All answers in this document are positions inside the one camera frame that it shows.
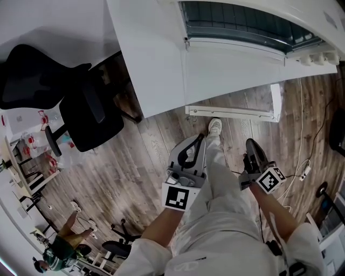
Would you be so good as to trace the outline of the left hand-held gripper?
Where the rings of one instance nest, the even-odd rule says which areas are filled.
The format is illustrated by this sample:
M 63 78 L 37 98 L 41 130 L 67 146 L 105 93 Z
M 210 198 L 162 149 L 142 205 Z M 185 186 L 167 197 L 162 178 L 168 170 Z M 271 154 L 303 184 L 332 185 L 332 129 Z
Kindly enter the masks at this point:
M 171 151 L 168 167 L 177 170 L 168 169 L 167 179 L 162 183 L 163 207 L 183 212 L 191 208 L 206 181 L 205 151 L 204 134 L 183 140 Z

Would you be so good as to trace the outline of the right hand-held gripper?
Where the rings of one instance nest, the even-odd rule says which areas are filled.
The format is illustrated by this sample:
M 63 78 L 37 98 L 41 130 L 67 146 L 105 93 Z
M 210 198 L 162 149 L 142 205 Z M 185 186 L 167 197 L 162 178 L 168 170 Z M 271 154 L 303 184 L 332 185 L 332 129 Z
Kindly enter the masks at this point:
M 254 140 L 246 140 L 244 154 L 244 172 L 238 177 L 240 189 L 244 190 L 251 184 L 258 184 L 266 194 L 271 194 L 286 182 L 285 175 L 269 161 L 262 147 Z

